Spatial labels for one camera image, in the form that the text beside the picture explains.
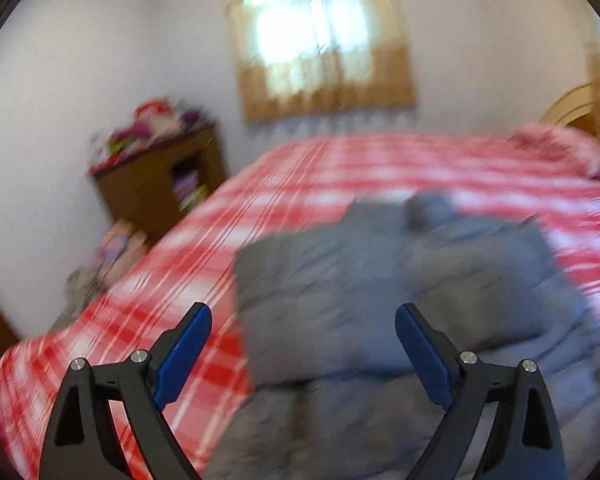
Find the grey puffer jacket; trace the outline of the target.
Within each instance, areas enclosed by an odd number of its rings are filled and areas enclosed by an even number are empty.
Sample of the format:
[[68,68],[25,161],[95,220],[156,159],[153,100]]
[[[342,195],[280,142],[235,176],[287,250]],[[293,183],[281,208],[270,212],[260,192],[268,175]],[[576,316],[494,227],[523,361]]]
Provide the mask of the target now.
[[[356,202],[236,255],[252,393],[209,479],[492,476],[521,452],[600,463],[600,323],[533,219],[440,194]],[[445,416],[448,440],[424,452]]]

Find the clothes pile on floor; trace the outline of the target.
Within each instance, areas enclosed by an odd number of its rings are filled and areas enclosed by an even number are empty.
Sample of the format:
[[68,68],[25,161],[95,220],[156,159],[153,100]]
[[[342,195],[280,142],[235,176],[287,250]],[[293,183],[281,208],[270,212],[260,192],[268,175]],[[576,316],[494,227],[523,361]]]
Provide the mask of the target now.
[[95,299],[123,278],[150,248],[146,233],[130,222],[118,221],[104,236],[90,263],[66,279],[64,320],[75,320]]

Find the clothes pile on desk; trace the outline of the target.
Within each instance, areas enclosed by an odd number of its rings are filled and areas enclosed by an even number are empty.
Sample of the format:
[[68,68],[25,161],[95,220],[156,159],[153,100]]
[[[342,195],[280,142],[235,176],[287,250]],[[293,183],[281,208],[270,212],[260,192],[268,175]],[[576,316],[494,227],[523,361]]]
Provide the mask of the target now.
[[88,173],[98,174],[155,145],[213,124],[198,106],[158,96],[134,110],[131,121],[113,133],[96,133],[90,141]]

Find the red plaid bed cover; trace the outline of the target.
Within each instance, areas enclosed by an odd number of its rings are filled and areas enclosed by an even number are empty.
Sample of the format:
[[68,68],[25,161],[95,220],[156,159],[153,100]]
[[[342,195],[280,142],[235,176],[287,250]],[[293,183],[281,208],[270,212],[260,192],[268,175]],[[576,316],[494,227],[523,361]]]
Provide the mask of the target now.
[[46,426],[70,362],[117,362],[151,346],[197,301],[212,334],[166,409],[195,467],[249,391],[234,315],[238,248],[280,230],[340,219],[362,197],[403,202],[449,192],[474,214],[535,217],[600,321],[600,181],[516,143],[485,136],[323,136],[273,148],[226,181],[66,330],[23,341],[0,359],[0,440],[23,478],[38,475]]

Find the brown wooden desk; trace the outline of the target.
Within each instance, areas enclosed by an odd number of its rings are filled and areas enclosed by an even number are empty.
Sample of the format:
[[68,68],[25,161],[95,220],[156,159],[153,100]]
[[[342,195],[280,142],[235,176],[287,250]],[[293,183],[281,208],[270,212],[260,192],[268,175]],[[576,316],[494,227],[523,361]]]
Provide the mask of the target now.
[[91,170],[114,221],[124,220],[160,240],[186,216],[176,178],[193,172],[208,193],[227,179],[215,122],[202,122],[112,164]]

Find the boxes inside desk shelf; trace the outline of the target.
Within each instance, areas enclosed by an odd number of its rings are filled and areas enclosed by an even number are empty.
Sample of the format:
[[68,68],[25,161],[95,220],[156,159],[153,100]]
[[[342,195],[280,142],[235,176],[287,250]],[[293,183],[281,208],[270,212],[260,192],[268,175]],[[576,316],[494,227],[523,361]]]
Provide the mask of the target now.
[[189,157],[181,160],[171,168],[173,192],[178,200],[180,211],[189,212],[208,196],[208,186],[201,180],[197,159]]

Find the pink floral pillow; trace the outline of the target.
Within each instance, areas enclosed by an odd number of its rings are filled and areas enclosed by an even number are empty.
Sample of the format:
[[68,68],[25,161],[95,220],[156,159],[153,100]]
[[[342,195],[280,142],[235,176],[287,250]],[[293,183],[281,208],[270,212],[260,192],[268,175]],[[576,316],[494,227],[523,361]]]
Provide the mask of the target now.
[[510,137],[520,148],[528,148],[553,162],[568,166],[578,176],[600,180],[600,140],[583,130],[532,122]]

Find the cream wooden headboard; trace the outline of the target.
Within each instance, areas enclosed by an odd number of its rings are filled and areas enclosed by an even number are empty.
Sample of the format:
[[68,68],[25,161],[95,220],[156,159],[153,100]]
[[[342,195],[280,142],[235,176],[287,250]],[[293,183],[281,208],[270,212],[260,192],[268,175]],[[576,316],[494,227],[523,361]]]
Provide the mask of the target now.
[[588,54],[590,80],[569,90],[544,114],[544,124],[571,127],[600,140],[600,52]]

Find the beige patterned window curtain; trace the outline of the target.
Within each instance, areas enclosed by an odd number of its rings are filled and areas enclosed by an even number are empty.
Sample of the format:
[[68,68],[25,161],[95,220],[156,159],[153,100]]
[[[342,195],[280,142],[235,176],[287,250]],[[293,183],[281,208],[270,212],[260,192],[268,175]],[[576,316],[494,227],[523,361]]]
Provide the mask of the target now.
[[396,0],[225,0],[246,122],[416,104]]

